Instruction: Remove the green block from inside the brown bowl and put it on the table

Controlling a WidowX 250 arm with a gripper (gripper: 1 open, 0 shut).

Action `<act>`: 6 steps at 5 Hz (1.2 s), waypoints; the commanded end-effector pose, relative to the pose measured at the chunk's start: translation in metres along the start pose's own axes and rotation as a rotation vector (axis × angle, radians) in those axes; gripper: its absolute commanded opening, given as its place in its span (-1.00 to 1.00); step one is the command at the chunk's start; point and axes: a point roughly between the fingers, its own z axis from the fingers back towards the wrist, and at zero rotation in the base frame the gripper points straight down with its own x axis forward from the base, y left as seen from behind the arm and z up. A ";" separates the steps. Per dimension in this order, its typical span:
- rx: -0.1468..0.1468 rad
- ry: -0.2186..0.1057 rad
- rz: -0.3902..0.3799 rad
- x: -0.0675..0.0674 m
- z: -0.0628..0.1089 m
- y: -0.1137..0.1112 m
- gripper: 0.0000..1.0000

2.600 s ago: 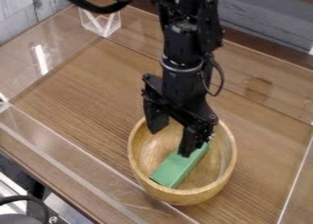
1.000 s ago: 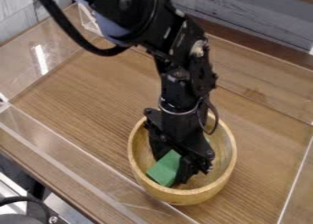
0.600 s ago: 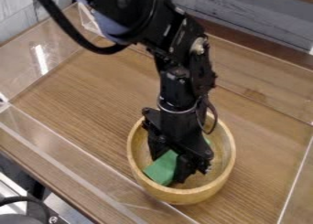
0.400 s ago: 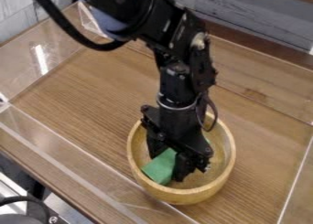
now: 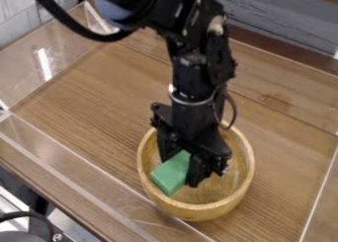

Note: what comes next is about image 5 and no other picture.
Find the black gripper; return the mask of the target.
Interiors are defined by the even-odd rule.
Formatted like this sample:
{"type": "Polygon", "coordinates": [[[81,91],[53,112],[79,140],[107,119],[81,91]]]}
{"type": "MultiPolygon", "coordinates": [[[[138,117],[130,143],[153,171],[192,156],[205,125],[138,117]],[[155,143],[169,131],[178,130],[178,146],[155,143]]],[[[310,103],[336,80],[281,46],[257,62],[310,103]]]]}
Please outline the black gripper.
{"type": "Polygon", "coordinates": [[[197,188],[213,173],[224,177],[229,170],[233,150],[222,139],[221,130],[236,122],[234,114],[228,126],[222,125],[225,103],[237,110],[228,91],[213,91],[201,101],[188,100],[178,92],[169,93],[171,105],[153,103],[151,125],[158,130],[158,148],[162,162],[167,162],[185,149],[189,158],[186,184],[197,188]]]}

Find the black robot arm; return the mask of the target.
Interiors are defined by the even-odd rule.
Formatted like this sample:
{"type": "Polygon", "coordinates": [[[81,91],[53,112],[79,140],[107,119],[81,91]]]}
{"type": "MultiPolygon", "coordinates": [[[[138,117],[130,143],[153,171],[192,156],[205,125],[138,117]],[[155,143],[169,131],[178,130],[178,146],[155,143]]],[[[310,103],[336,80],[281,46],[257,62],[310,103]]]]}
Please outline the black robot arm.
{"type": "Polygon", "coordinates": [[[189,153],[184,183],[196,188],[213,174],[225,175],[233,150],[221,136],[225,105],[234,102],[228,82],[237,61],[229,41],[228,13],[218,0],[94,0],[106,20],[119,29],[101,35],[86,28],[57,0],[37,0],[51,15],[83,37],[114,42],[142,28],[166,40],[173,66],[171,104],[154,103],[162,161],[189,153]]]}

